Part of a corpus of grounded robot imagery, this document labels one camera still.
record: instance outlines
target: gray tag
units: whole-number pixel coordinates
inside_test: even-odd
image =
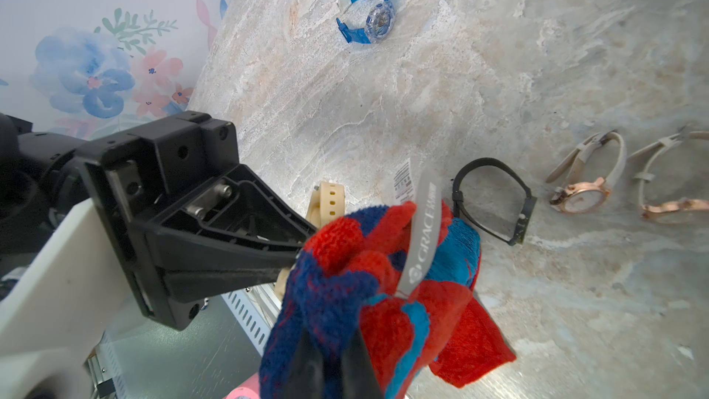
[[[411,225],[408,256],[396,286],[396,297],[408,299],[431,268],[441,229],[441,187],[438,174],[426,167],[416,188],[416,214]]]

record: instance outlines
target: floral wallpaper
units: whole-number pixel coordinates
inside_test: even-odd
[[[0,0],[0,112],[106,136],[184,111],[229,0]]]

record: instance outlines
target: barcode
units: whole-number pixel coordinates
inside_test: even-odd
[[[413,199],[413,183],[411,181],[411,158],[397,168],[394,174],[394,195],[400,205]]]

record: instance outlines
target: pink flower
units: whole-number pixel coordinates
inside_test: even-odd
[[[86,85],[89,86],[89,90],[93,90],[94,88],[100,87],[102,83],[103,82],[96,76],[92,76],[86,81]]]
[[[185,90],[182,89],[182,85],[179,83],[175,84],[175,92],[172,95],[172,99],[177,102],[181,103],[182,105],[187,105],[189,103],[189,98],[192,96],[192,93],[194,92],[194,88],[187,88]]]
[[[136,111],[138,117],[145,116],[148,112],[151,112],[155,117],[164,117],[166,113],[162,109],[171,102],[169,97],[160,94],[155,88],[141,88],[140,91],[133,94],[133,100],[140,103]]]
[[[154,85],[164,87],[172,84],[170,76],[179,74],[182,70],[182,61],[178,58],[168,58],[164,49],[155,50],[150,47],[145,57],[133,58],[130,73],[136,82],[142,82],[141,88],[151,88]]]

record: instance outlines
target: watch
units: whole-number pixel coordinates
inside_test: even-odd
[[[613,170],[607,177],[599,177],[595,182],[579,182],[586,161],[595,150],[610,140],[615,140],[620,144],[618,159]],[[579,214],[597,209],[606,201],[613,191],[613,186],[623,174],[626,159],[625,141],[615,130],[594,134],[578,144],[547,177],[547,183],[554,182],[567,168],[571,168],[566,176],[568,184],[564,187],[557,187],[549,203],[554,209],[569,214]]]
[[[342,14],[347,11],[351,4],[357,2],[358,0],[338,0],[338,6]],[[357,28],[356,30],[350,30],[347,25],[343,24],[339,18],[337,18],[338,28],[345,40],[350,44],[353,41],[360,44],[370,44],[372,42],[377,42],[386,37],[391,30],[391,26],[394,24],[394,5],[389,2],[389,0],[384,0],[383,3],[378,3],[369,15],[367,16],[367,22],[364,28]]]
[[[516,180],[517,183],[519,183],[522,187],[522,190],[525,191],[525,202],[522,205],[522,212],[520,212],[520,215],[517,217],[517,221],[515,222],[515,231],[512,234],[512,237],[507,237],[506,235],[498,233],[491,228],[487,228],[481,225],[470,215],[468,210],[465,209],[465,206],[463,205],[463,191],[460,191],[460,184],[461,182],[463,182],[463,178],[468,173],[473,171],[475,168],[480,168],[481,166],[494,166],[496,168],[500,168],[502,171],[508,173],[514,180]],[[473,225],[476,225],[477,227],[482,229],[484,232],[493,235],[497,239],[500,239],[501,241],[505,242],[510,246],[514,244],[521,244],[522,242],[524,242],[525,233],[527,232],[527,226],[530,223],[532,211],[534,211],[534,206],[537,203],[537,198],[532,195],[532,190],[530,190],[530,188],[522,181],[522,179],[517,175],[517,173],[512,171],[512,169],[503,162],[492,157],[483,157],[476,159],[473,162],[465,165],[463,168],[461,168],[460,171],[458,171],[458,174],[456,174],[455,179],[453,179],[452,199],[453,215],[455,217],[460,217],[460,215],[463,214],[465,218],[461,217],[462,219],[467,219]]]
[[[709,140],[708,131],[689,131],[683,128],[677,134],[662,139],[637,150],[631,154],[629,159],[636,158],[643,154],[657,150],[645,164],[643,171],[633,176],[639,181],[637,189],[637,204],[640,207],[640,216],[643,219],[651,220],[661,224],[680,224],[686,222],[709,220],[709,200],[687,199],[665,202],[660,205],[649,205],[645,203],[645,183],[652,182],[654,174],[649,172],[650,166],[662,154],[667,153],[672,148],[682,145],[687,139]]]

